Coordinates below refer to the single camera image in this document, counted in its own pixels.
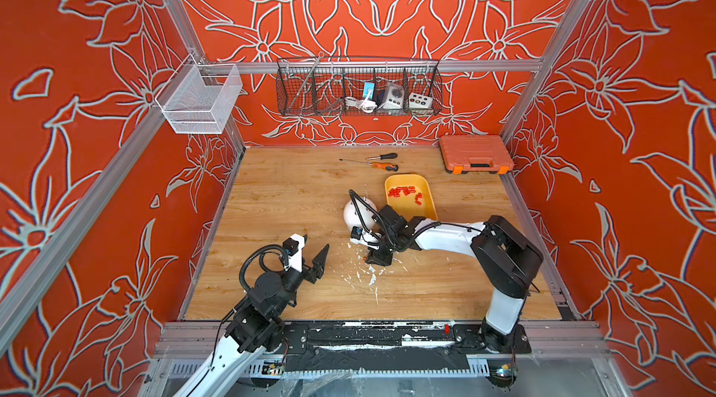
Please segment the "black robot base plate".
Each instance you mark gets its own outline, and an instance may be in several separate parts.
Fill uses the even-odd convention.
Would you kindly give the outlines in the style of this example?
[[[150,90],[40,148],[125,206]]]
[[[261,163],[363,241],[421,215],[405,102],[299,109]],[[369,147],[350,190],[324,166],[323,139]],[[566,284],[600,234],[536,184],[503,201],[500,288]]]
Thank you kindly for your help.
[[[522,325],[510,335],[481,321],[290,321],[270,351],[289,372],[464,372],[471,358],[512,362],[533,353]]]

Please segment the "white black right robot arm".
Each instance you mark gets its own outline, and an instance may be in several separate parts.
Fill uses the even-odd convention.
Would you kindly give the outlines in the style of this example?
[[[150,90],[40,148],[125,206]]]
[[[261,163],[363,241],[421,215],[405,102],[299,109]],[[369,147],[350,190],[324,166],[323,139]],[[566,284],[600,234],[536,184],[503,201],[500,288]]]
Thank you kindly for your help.
[[[446,251],[476,260],[492,285],[492,298],[478,332],[478,346],[491,353],[512,353],[518,321],[544,255],[500,215],[486,222],[448,223],[416,216],[406,219],[386,205],[376,209],[356,191],[349,192],[344,220],[353,244],[367,247],[365,262],[391,266],[396,253]]]

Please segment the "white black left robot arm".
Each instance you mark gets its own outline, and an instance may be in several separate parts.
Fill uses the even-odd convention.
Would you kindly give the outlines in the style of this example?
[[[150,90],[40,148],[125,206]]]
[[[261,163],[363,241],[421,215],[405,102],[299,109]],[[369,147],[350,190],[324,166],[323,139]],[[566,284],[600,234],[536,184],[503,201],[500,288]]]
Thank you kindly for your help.
[[[298,289],[304,282],[315,283],[326,272],[330,246],[306,264],[307,241],[306,236],[294,234],[247,257],[239,271],[244,298],[221,320],[212,353],[177,396],[224,396],[254,361],[283,345],[283,312],[298,303]]]

